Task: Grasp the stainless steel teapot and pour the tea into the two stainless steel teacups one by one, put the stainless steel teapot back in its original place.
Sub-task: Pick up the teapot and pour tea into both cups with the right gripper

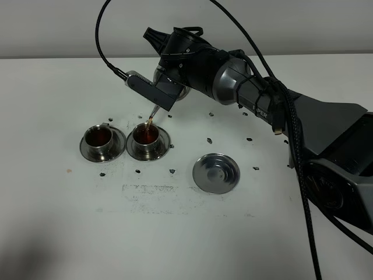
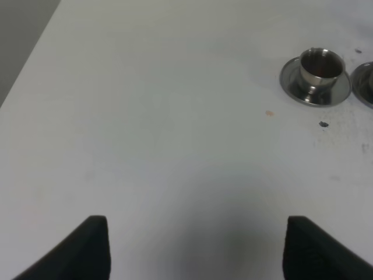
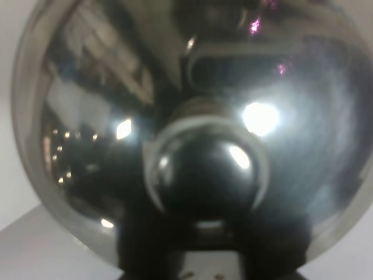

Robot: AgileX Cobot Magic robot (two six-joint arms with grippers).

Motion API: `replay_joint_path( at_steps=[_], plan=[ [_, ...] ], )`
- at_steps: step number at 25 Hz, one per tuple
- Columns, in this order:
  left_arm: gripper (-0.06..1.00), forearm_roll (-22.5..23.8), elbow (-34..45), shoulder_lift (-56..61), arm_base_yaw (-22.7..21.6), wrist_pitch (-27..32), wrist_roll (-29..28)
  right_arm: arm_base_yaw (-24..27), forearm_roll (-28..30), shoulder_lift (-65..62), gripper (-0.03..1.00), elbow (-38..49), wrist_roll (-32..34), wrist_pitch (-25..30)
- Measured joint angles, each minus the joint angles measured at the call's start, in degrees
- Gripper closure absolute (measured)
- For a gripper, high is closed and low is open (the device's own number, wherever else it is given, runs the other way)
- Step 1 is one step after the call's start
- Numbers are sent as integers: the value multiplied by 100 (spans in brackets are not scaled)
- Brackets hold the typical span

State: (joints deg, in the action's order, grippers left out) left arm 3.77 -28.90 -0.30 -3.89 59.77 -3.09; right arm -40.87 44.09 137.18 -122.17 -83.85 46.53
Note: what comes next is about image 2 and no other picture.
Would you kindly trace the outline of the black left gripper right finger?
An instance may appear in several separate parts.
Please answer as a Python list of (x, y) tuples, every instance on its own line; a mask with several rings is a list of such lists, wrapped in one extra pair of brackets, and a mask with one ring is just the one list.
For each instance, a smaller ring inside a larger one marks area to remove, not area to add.
[(305, 216), (289, 216), (282, 270), (285, 279), (372, 279), (372, 265)]

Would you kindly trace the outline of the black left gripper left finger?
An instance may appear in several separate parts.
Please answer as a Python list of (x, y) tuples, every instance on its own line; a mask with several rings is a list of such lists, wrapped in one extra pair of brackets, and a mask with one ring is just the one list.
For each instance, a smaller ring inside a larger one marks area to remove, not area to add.
[(15, 278), (25, 279), (109, 279), (111, 254), (108, 222), (92, 215), (50, 252)]

